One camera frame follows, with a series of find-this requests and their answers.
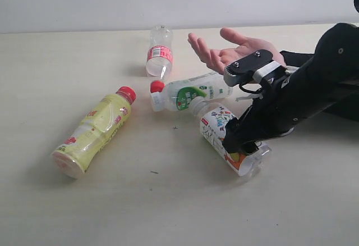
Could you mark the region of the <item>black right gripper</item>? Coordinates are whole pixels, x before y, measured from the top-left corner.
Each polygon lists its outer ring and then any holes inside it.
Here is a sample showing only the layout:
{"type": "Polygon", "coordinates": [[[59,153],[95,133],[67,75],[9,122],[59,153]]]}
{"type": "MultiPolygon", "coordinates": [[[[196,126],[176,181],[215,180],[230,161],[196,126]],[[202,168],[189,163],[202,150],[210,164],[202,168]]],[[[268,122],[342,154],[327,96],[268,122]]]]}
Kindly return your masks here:
{"type": "Polygon", "coordinates": [[[258,150],[257,142],[281,138],[293,128],[292,119],[283,117],[272,104],[257,99],[240,118],[226,124],[222,144],[228,153],[251,155],[258,150]]]}

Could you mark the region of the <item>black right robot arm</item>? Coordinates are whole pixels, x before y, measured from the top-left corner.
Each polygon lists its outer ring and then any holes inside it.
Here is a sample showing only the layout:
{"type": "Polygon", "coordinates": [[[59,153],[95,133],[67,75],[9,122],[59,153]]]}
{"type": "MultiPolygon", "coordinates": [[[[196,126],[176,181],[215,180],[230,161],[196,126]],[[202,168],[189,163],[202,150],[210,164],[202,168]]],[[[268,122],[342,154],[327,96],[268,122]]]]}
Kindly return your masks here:
{"type": "Polygon", "coordinates": [[[318,41],[314,55],[293,73],[260,49],[228,65],[228,86],[260,84],[252,105],[225,126],[228,153],[251,155],[257,143],[288,135],[300,122],[358,92],[358,26],[338,23],[318,41]]]}

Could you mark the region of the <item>person's open bare hand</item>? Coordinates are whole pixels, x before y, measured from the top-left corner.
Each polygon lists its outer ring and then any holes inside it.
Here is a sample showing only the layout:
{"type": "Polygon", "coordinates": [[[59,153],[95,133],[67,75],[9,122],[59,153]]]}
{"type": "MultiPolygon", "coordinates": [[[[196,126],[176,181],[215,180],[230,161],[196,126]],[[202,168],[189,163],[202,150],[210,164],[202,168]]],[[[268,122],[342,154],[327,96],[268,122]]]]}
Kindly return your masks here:
{"type": "Polygon", "coordinates": [[[261,49],[271,52],[273,60],[280,63],[282,66],[286,65],[284,57],[275,48],[275,46],[268,41],[244,36],[230,28],[222,28],[220,30],[220,36],[223,39],[236,44],[237,47],[210,49],[203,38],[199,38],[193,33],[188,35],[188,42],[200,61],[206,64],[207,68],[220,74],[222,74],[225,67],[230,65],[232,62],[244,58],[261,49]]]}

